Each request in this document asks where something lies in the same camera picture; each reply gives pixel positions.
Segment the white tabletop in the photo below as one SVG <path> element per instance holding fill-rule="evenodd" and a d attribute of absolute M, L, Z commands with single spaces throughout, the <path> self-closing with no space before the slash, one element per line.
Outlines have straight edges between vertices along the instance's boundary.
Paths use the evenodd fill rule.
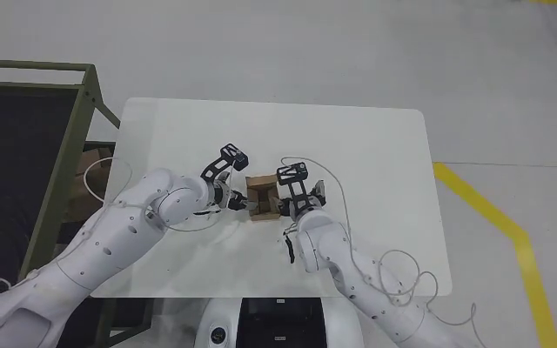
<path fill-rule="evenodd" d="M 197 176 L 233 143 L 249 157 L 234 173 L 232 188 L 245 191 L 245 176 L 272 174 L 282 156 L 310 157 L 327 166 L 346 191 L 358 251 L 379 257 L 390 249 L 410 252 L 422 271 L 435 273 L 440 295 L 452 290 L 445 237 L 423 115 L 417 110 L 303 104 L 240 103 L 132 98 L 124 108 L 116 157 L 131 164 L 136 183 L 146 171 L 169 168 Z M 325 180 L 325 209 L 344 222 L 336 183 L 308 164 L 307 186 Z M 109 197 L 128 176 L 114 163 Z M 279 188 L 281 196 L 287 189 Z M 184 228 L 209 224 L 195 217 Z M 93 292 L 95 297 L 329 297 L 338 296 L 328 272 L 308 274 L 290 264 L 281 237 L 291 220 L 250 221 L 227 211 L 201 232 L 168 231 L 133 266 Z M 407 284 L 413 263 L 389 256 L 386 267 Z M 423 281 L 418 295 L 433 294 Z"/>

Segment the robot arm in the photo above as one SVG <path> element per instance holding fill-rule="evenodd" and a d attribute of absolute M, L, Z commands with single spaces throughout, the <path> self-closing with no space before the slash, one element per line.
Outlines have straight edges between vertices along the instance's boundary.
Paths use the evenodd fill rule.
<path fill-rule="evenodd" d="M 351 251 L 345 228 L 321 208 L 312 194 L 306 195 L 303 180 L 307 178 L 307 169 L 303 163 L 279 168 L 277 176 L 278 183 L 288 185 L 292 194 L 290 207 L 285 211 L 297 223 L 295 243 L 307 272 L 328 270 L 339 292 L 373 319 L 400 348 L 478 347 L 454 336 L 424 304 L 417 304 L 410 294 L 403 294 L 403 284 L 385 269 L 381 271 L 383 289 L 402 296 L 390 298 L 386 291 L 377 290 L 382 288 L 379 261 Z M 295 184 L 301 186 L 301 194 L 294 191 Z"/>
<path fill-rule="evenodd" d="M 241 171 L 248 159 L 228 144 L 201 177 L 156 169 L 105 204 L 62 254 L 0 294 L 0 348 L 56 346 L 77 306 L 105 280 L 139 260 L 168 226 L 214 204 L 245 209 L 245 197 L 224 181 L 224 170 L 231 165 Z"/>

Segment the yellow tape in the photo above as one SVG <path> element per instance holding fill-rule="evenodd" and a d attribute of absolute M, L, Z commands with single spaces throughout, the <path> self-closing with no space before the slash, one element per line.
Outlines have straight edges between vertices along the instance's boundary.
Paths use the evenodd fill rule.
<path fill-rule="evenodd" d="M 557 333 L 547 302 L 546 292 L 538 272 L 534 250 L 528 232 L 524 231 L 511 218 L 483 198 L 472 186 L 462 180 L 442 163 L 433 164 L 435 177 L 465 202 L 470 204 L 487 221 L 499 228 L 514 244 L 516 258 L 522 275 L 524 289 L 534 317 L 541 348 L 557 347 Z"/>

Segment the cardboard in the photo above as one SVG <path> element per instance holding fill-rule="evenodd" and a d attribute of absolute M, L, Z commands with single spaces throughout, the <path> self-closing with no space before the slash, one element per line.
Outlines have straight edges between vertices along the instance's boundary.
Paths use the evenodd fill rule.
<path fill-rule="evenodd" d="M 258 202 L 258 207 L 250 211 L 252 221 L 277 220 L 280 212 L 272 199 L 279 198 L 277 176 L 246 177 L 247 197 L 250 201 Z"/>
<path fill-rule="evenodd" d="M 110 157 L 108 149 L 95 149 L 86 151 L 82 154 L 77 166 L 76 176 L 71 186 L 70 200 L 64 213 L 63 222 L 77 222 L 87 220 L 95 211 L 99 210 L 103 204 L 94 198 L 85 189 L 84 172 L 91 164 L 100 158 Z M 111 172 L 111 161 L 104 161 L 101 165 L 96 165 L 87 173 L 87 183 L 90 188 L 100 197 L 104 197 L 108 176 Z"/>

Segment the green metal frame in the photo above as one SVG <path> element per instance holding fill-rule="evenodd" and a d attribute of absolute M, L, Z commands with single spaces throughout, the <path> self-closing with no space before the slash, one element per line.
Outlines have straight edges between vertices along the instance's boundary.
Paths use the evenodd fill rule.
<path fill-rule="evenodd" d="M 71 185 L 77 164 L 87 138 L 93 112 L 99 110 L 115 127 L 120 120 L 104 105 L 98 84 L 97 70 L 93 64 L 70 64 L 48 62 L 25 62 L 0 60 L 0 68 L 33 70 L 83 71 L 80 84 L 28 84 L 2 82 L 0 87 L 52 88 L 77 90 L 76 101 L 71 111 L 64 139 L 57 155 L 54 169 L 43 198 L 41 210 L 35 223 L 29 248 L 23 261 L 19 277 L 24 278 L 32 269 L 37 269 L 52 260 L 64 210 L 70 197 Z"/>

